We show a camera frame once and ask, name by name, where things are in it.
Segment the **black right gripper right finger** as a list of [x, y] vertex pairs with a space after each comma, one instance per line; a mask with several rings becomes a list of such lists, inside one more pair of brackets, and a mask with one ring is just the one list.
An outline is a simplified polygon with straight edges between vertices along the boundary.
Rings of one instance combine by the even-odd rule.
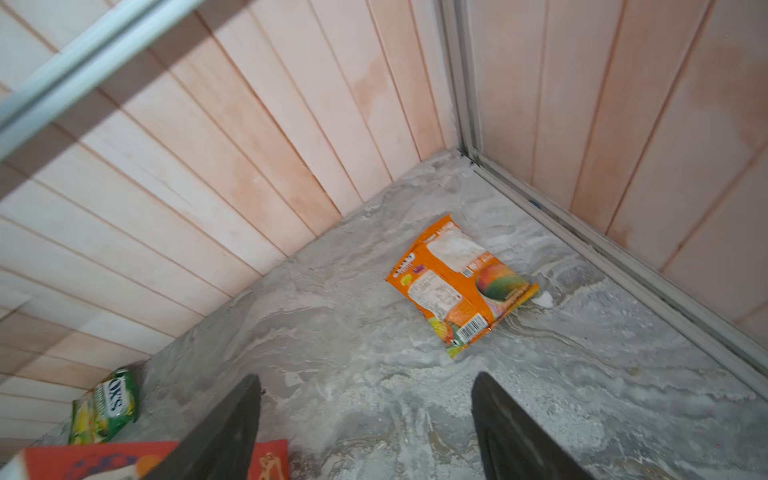
[[474, 380], [472, 415], [487, 479], [590, 479], [488, 373]]

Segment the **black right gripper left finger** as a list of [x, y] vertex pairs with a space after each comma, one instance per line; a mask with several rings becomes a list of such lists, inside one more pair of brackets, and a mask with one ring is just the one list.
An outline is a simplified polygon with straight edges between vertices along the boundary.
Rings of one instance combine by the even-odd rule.
[[245, 376], [153, 468], [148, 479], [246, 479], [259, 428], [262, 388]]

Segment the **red paper bag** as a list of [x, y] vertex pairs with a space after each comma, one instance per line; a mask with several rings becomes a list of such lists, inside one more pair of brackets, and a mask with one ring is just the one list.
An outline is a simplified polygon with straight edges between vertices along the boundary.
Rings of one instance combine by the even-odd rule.
[[[173, 441], [28, 447], [1, 468], [3, 479], [142, 479], [177, 446]], [[250, 479], [288, 479], [288, 443], [254, 445]]]

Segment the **orange mango snack bag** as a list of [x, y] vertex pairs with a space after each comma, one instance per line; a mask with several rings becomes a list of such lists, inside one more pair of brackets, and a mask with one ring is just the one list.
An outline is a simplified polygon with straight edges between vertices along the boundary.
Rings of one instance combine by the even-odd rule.
[[539, 292], [449, 215], [418, 236], [386, 281], [425, 316], [452, 359]]

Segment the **green Fox's candy bag rear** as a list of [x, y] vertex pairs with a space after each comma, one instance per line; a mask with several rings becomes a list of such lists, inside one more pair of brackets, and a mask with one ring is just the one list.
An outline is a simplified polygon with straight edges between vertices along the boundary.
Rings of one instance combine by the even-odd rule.
[[72, 402], [69, 445], [111, 441], [139, 418], [139, 386], [134, 371], [119, 368]]

